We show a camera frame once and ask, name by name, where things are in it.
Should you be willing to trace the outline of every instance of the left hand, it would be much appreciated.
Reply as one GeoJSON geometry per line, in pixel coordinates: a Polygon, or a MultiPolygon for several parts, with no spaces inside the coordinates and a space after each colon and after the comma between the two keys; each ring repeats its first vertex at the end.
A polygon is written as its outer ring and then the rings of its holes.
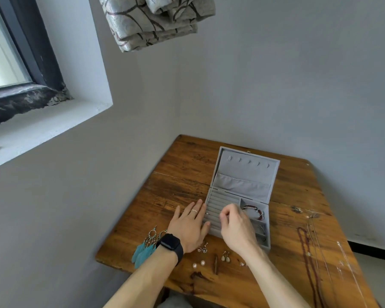
{"type": "Polygon", "coordinates": [[[180,239],[185,253],[191,253],[202,244],[210,230],[210,222],[207,221],[201,228],[207,205],[198,200],[191,202],[180,216],[180,206],[175,209],[174,216],[169,223],[167,233],[171,233],[180,239]]]}

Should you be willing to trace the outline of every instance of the hand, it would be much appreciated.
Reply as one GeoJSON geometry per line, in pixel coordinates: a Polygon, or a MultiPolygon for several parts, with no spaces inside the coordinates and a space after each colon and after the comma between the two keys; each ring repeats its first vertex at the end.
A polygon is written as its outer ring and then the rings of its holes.
{"type": "Polygon", "coordinates": [[[184,254],[191,253],[198,248],[210,230],[210,222],[206,222],[201,228],[206,210],[207,205],[202,203],[201,199],[197,201],[197,204],[191,202],[184,209],[181,216],[180,206],[175,209],[167,233],[171,233],[180,239],[184,254]]]}
{"type": "Polygon", "coordinates": [[[224,207],[220,213],[220,220],[222,238],[228,247],[242,258],[248,250],[258,247],[250,218],[237,205],[229,204],[224,207]]]}

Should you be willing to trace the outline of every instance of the gray velvet jewelry box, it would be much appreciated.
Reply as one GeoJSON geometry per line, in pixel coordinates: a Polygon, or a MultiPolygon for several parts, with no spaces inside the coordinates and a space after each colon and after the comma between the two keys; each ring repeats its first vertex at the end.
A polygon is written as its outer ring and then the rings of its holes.
{"type": "Polygon", "coordinates": [[[269,252],[271,240],[268,204],[279,165],[279,160],[220,147],[206,199],[207,214],[204,221],[211,222],[209,233],[221,237],[219,214],[223,207],[235,203],[245,208],[258,244],[269,252]]]}

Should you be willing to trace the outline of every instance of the smartwatch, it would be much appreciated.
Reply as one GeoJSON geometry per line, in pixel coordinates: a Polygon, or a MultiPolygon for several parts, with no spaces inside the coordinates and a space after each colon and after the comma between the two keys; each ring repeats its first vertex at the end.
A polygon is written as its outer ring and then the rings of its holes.
{"type": "Polygon", "coordinates": [[[177,254],[177,257],[178,257],[177,265],[178,265],[184,256],[184,250],[181,245],[180,239],[173,236],[171,233],[167,233],[157,242],[157,247],[159,247],[160,245],[162,245],[163,247],[167,248],[170,251],[174,251],[177,254]]]}

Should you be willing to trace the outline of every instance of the wooden tabletop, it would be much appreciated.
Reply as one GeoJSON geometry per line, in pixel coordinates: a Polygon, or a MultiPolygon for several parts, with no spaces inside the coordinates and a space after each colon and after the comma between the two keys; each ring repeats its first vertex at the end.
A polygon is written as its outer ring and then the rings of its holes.
{"type": "MultiPolygon", "coordinates": [[[[185,135],[151,173],[101,246],[97,261],[133,272],[131,257],[147,233],[155,225],[158,232],[165,230],[177,205],[205,200],[220,146],[281,161],[269,203],[269,257],[311,307],[378,307],[307,160],[185,135]]],[[[225,307],[268,307],[248,267],[240,266],[242,259],[231,253],[231,263],[221,262],[228,250],[224,241],[210,235],[205,241],[208,253],[186,254],[165,286],[225,307]]]]}

